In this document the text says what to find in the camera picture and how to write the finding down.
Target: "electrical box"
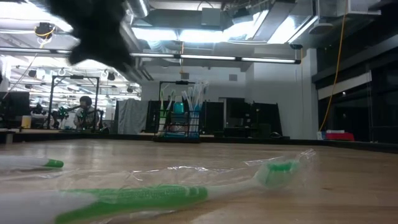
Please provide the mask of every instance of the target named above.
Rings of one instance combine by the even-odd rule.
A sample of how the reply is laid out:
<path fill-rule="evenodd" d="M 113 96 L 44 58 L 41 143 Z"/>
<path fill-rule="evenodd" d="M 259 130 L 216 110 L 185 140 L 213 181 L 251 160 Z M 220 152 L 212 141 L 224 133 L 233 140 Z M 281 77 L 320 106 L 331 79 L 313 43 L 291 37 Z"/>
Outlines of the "electrical box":
<path fill-rule="evenodd" d="M 380 16 L 381 11 L 369 11 L 369 7 L 380 2 L 380 0 L 348 0 L 347 15 Z M 345 13 L 345 0 L 337 0 L 337 16 Z"/>
<path fill-rule="evenodd" d="M 220 9 L 203 8 L 201 10 L 201 24 L 203 26 L 221 26 Z"/>

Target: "clear plastic bag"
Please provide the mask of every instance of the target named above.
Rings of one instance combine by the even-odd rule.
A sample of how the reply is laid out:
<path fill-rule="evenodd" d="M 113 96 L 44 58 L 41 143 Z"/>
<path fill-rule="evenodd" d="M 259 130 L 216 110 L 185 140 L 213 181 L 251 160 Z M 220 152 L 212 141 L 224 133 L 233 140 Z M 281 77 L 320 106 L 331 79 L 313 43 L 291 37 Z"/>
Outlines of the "clear plastic bag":
<path fill-rule="evenodd" d="M 242 191 L 297 187 L 315 158 L 308 150 L 222 169 L 12 171 L 0 175 L 0 216 L 4 223 L 130 223 Z"/>

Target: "gray curtain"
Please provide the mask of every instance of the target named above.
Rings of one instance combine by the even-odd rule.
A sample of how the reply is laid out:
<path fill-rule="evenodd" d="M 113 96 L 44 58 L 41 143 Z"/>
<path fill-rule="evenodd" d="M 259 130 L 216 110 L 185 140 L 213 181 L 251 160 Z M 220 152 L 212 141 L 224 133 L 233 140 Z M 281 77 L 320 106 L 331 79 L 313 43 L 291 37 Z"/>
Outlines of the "gray curtain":
<path fill-rule="evenodd" d="M 119 101 L 118 134 L 139 134 L 145 129 L 148 101 Z"/>

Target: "man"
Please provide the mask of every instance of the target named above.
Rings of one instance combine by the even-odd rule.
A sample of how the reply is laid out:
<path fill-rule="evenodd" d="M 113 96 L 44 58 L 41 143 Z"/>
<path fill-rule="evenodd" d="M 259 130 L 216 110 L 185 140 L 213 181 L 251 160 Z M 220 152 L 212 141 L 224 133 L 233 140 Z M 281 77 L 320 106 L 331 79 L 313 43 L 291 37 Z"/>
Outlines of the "man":
<path fill-rule="evenodd" d="M 73 122 L 77 126 L 77 129 L 88 129 L 93 127 L 94 118 L 96 118 L 96 124 L 100 121 L 98 112 L 94 111 L 91 106 L 93 101 L 89 96 L 82 96 L 80 98 L 80 108 L 76 112 L 75 119 Z"/>

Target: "wooden table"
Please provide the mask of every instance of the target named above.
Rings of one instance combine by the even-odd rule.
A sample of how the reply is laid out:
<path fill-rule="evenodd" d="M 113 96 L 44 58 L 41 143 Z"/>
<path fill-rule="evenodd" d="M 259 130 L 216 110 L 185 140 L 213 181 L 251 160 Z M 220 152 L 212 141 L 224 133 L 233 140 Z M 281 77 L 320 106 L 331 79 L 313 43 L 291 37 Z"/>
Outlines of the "wooden table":
<path fill-rule="evenodd" d="M 0 155 L 60 159 L 65 162 L 65 173 L 57 178 L 41 175 L 44 180 L 38 177 L 6 180 L 10 176 L 1 174 L 0 193 L 94 185 L 129 187 L 129 181 L 132 185 L 137 183 L 131 176 L 132 170 L 173 166 L 221 169 L 241 166 L 241 161 L 283 156 L 309 148 L 311 146 L 116 140 L 13 144 L 1 146 Z M 398 155 L 333 147 L 312 148 L 318 155 L 316 169 L 308 173 L 307 181 L 296 186 L 275 192 L 250 190 L 137 223 L 398 223 Z M 100 171 L 97 175 L 84 176 L 93 169 Z"/>

